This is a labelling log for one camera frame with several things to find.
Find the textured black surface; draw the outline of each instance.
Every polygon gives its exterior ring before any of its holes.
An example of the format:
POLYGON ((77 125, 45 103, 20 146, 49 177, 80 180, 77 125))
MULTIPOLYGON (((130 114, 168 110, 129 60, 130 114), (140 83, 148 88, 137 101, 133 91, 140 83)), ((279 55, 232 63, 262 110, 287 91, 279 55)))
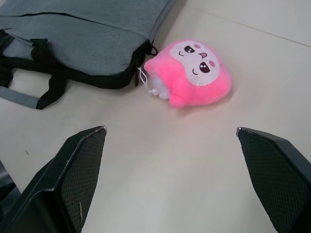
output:
POLYGON ((279 233, 290 233, 310 201, 310 187, 273 142, 244 131, 239 132, 239 139, 265 211, 279 233))
POLYGON ((105 131, 101 131, 82 142, 60 184, 62 200, 78 233, 84 226, 95 192, 104 138, 105 131))

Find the pink plush toy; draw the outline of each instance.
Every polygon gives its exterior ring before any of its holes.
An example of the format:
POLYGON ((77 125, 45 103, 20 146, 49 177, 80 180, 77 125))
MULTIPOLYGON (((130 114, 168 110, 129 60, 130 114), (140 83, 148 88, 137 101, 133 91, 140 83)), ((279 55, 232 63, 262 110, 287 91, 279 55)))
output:
POLYGON ((150 93, 169 100, 173 108, 216 102, 225 97, 231 87, 224 65, 199 41, 172 43, 146 62, 144 69, 150 77, 150 93))

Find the black bag handle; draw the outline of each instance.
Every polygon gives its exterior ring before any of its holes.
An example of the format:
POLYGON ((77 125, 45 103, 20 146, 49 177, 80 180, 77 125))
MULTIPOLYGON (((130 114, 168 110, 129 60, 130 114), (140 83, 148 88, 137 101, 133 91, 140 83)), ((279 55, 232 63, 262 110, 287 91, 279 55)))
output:
MULTIPOLYGON (((3 52, 12 41, 12 36, 4 34, 0 43, 0 51, 3 52)), ((47 39, 31 40, 34 46, 31 53, 32 58, 43 66, 58 67, 60 65, 51 53, 47 41, 47 39)), ((57 101, 65 93, 67 80, 57 75, 52 75, 49 80, 49 90, 40 98, 11 90, 9 85, 13 79, 12 70, 13 67, 0 65, 0 97, 3 99, 42 110, 57 101)))
POLYGON ((49 90, 40 98, 9 89, 13 79, 12 68, 0 66, 0 97, 23 106, 42 110, 65 93, 67 80, 53 75, 49 80, 49 90))

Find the floor surface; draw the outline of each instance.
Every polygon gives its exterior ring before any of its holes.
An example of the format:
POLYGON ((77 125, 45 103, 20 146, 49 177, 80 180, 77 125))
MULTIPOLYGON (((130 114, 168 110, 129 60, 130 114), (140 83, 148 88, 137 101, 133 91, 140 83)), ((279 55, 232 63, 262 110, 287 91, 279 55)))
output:
MULTIPOLYGON (((143 86, 70 82, 44 111, 0 100, 0 159, 23 190, 66 138, 106 125, 84 233, 275 233, 235 132, 244 126, 287 138, 311 161, 310 7, 309 0, 177 0, 155 45, 210 45, 232 74, 227 98, 175 110, 143 86)), ((47 77, 19 70, 12 87, 39 96, 47 77)))

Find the white drawstring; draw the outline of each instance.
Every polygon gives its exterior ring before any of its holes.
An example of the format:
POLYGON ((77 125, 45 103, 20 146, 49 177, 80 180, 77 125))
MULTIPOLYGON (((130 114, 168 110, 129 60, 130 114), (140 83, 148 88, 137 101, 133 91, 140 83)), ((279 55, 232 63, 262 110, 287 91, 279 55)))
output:
POLYGON ((145 74, 145 72, 142 70, 141 67, 137 68, 139 70, 139 78, 140 80, 142 81, 142 83, 145 85, 145 88, 147 89, 147 91, 153 95, 157 95, 157 92, 156 90, 149 90, 148 88, 148 77, 147 75, 145 74))
POLYGON ((139 67, 139 68, 137 68, 137 69, 139 70, 139 77, 140 77, 140 80, 142 81, 142 83, 143 83, 143 84, 146 86, 146 88, 148 89, 148 86, 147 86, 148 77, 147 77, 147 75, 145 74, 144 71, 142 71, 142 68, 141 68, 141 67, 139 67))

